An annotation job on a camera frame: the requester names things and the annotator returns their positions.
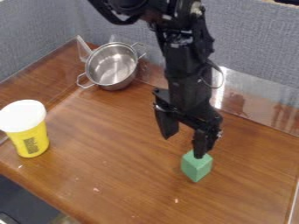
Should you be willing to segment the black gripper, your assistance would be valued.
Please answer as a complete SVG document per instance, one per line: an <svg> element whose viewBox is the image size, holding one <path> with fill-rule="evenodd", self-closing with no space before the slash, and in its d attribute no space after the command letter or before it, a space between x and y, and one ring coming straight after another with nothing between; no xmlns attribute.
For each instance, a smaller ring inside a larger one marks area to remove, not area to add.
<svg viewBox="0 0 299 224"><path fill-rule="evenodd" d="M194 157L202 159L213 149L222 135L222 115L205 101L192 110L178 109L170 103L170 91L165 88L154 89L154 112L159 130L165 139L179 132L179 123L196 130L193 138Z"/></svg>

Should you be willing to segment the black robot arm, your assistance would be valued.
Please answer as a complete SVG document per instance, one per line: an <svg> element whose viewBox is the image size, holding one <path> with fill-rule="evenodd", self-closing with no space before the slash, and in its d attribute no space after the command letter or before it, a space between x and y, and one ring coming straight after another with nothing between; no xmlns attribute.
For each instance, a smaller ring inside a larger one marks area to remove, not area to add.
<svg viewBox="0 0 299 224"><path fill-rule="evenodd" d="M202 0L89 0L114 25L139 20L154 31L165 58L169 87L154 90L155 118L163 137L179 132L179 125L194 129L193 152L201 159L221 137L222 116L212 106L216 88L210 56L214 37L206 23Z"/></svg>

